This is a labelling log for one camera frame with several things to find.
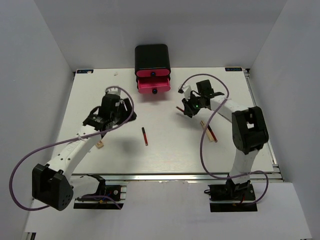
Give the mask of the black drawer cabinet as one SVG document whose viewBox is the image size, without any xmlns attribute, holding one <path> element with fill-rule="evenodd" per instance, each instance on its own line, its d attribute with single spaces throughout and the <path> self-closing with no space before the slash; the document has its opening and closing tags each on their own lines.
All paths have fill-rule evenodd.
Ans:
<svg viewBox="0 0 320 240">
<path fill-rule="evenodd" d="M 138 45 L 134 49 L 134 72 L 146 69 L 168 69 L 171 72 L 169 49 L 165 44 Z"/>
</svg>

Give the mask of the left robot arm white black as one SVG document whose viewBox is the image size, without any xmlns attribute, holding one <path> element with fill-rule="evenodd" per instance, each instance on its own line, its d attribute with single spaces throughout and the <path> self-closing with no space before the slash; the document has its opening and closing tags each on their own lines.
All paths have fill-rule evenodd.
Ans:
<svg viewBox="0 0 320 240">
<path fill-rule="evenodd" d="M 106 181 L 101 176 L 73 176 L 73 172 L 107 132 L 136 119 L 133 107 L 131 98 L 106 93 L 101 105 L 93 108 L 83 121 L 76 138 L 45 165 L 33 168 L 32 197 L 58 211 L 73 199 L 104 198 Z"/>
</svg>

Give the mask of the beige foundation bottle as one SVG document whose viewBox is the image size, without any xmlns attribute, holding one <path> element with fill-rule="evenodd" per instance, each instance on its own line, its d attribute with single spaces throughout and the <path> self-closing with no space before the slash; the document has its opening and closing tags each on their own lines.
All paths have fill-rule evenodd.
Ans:
<svg viewBox="0 0 320 240">
<path fill-rule="evenodd" d="M 98 149 L 101 149 L 103 146 L 104 146 L 104 143 L 103 143 L 101 140 L 98 141 L 97 144 L 96 144 L 96 147 L 97 147 Z"/>
</svg>

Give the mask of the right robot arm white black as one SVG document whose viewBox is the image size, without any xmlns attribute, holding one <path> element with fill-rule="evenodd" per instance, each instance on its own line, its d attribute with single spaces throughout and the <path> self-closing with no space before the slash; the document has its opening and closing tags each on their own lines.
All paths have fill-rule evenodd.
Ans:
<svg viewBox="0 0 320 240">
<path fill-rule="evenodd" d="M 269 141 L 263 111 L 258 106 L 244 106 L 230 99 L 226 94 L 215 92 L 211 82 L 203 80 L 196 83 L 197 91 L 182 84 L 178 92 L 184 95 L 183 114 L 195 116 L 201 109 L 213 111 L 231 123 L 232 141 L 236 148 L 233 166 L 226 179 L 226 195 L 236 200 L 243 195 L 250 185 L 250 172 L 259 151 Z"/>
</svg>

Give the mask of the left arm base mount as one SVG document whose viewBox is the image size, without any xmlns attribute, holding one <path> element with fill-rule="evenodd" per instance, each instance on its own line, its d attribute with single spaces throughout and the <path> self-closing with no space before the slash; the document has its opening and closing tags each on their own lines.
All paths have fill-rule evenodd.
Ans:
<svg viewBox="0 0 320 240">
<path fill-rule="evenodd" d="M 81 210 L 121 210 L 126 199 L 127 187 L 107 183 L 100 175 L 87 174 L 72 176 L 74 209 Z"/>
</svg>

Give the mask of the dark red lip liner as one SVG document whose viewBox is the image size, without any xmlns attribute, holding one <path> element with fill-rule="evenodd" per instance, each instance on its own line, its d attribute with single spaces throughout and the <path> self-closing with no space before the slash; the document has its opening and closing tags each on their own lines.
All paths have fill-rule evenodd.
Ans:
<svg viewBox="0 0 320 240">
<path fill-rule="evenodd" d="M 209 130 L 209 132 L 210 132 L 210 134 L 211 134 L 211 136 L 212 136 L 212 138 L 213 138 L 213 141 L 214 141 L 215 143 L 217 143 L 217 142 L 218 142 L 218 139 L 217 139 L 215 133 L 213 132 L 212 128 L 210 127 L 210 125 L 208 125 L 207 129 Z"/>
</svg>

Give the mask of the red black lipstick tube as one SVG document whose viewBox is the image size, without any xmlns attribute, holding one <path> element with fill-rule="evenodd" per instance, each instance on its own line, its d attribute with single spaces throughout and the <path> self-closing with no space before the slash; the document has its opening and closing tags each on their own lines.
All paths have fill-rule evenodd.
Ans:
<svg viewBox="0 0 320 240">
<path fill-rule="evenodd" d="M 146 130 L 145 130 L 144 127 L 142 127 L 141 130 L 142 130 L 142 134 L 143 134 L 143 139 L 144 139 L 145 146 L 148 146 L 149 143 L 148 143 L 148 139 L 147 139 Z"/>
</svg>

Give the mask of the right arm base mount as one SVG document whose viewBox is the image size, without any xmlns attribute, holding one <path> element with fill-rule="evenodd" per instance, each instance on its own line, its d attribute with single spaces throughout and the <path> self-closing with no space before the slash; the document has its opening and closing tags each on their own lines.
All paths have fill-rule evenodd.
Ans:
<svg viewBox="0 0 320 240">
<path fill-rule="evenodd" d="M 211 213 L 257 212 L 256 195 L 248 180 L 235 184 L 228 179 L 225 184 L 211 184 L 203 191 L 209 196 Z"/>
</svg>

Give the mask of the pink drawer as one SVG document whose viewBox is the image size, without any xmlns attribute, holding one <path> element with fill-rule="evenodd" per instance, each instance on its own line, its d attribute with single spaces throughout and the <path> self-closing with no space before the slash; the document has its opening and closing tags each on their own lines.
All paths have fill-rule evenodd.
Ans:
<svg viewBox="0 0 320 240">
<path fill-rule="evenodd" d="M 170 76 L 137 77 L 137 89 L 140 94 L 159 94 L 171 89 Z"/>
<path fill-rule="evenodd" d="M 139 78 L 149 78 L 149 77 L 162 77 L 168 76 L 171 73 L 169 69 L 157 68 L 157 69 L 142 69 L 138 70 L 135 75 Z"/>
</svg>

